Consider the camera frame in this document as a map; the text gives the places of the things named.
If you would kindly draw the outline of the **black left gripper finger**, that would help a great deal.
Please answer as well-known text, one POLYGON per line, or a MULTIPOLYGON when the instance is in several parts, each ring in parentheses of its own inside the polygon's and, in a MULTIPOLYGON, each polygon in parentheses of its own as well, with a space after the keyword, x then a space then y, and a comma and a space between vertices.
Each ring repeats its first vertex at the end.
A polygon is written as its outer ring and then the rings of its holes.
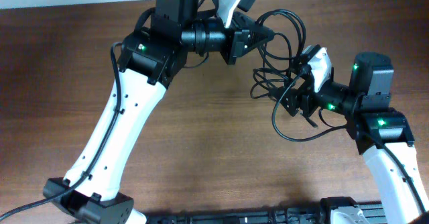
POLYGON ((241 29, 243 30, 262 30, 263 25, 252 19, 251 17, 241 14, 241 29))
POLYGON ((249 50, 262 46, 274 38, 274 31, 264 25, 255 25, 250 29, 250 37, 247 42, 249 50))

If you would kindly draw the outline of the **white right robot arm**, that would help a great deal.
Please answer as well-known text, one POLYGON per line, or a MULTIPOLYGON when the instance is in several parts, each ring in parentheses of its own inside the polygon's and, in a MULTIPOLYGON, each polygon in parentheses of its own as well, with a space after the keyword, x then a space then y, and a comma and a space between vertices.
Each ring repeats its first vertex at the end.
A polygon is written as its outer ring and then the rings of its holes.
POLYGON ((269 90, 276 106, 305 117, 315 110, 343 115, 351 139, 377 185, 388 223, 423 223, 428 196, 418 170, 415 139, 405 115, 390 107, 394 69, 388 56, 356 55, 348 85, 333 80, 324 48, 307 52, 285 77, 282 87, 269 90))

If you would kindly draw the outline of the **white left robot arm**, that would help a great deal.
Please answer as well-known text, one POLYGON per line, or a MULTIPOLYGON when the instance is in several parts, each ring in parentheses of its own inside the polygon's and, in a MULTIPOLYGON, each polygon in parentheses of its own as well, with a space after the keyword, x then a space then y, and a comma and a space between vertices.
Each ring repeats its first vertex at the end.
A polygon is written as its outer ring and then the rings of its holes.
POLYGON ((145 223, 131 197, 120 193, 130 153, 151 112, 189 52, 219 52, 227 64, 273 39, 247 16, 255 0, 156 0, 112 57, 115 82, 81 155, 62 178, 50 178, 45 197, 84 223, 145 223))

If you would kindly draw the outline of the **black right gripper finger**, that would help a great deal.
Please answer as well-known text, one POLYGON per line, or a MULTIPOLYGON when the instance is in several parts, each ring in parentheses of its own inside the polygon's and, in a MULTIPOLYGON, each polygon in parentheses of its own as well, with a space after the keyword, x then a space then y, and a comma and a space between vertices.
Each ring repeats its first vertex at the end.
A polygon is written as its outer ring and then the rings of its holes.
POLYGON ((303 75, 305 73, 305 64, 301 63, 301 59, 294 58, 290 63, 290 72, 295 75, 303 75))
POLYGON ((287 91, 288 90, 285 87, 270 88, 265 95, 273 101, 283 101, 286 99, 287 91))

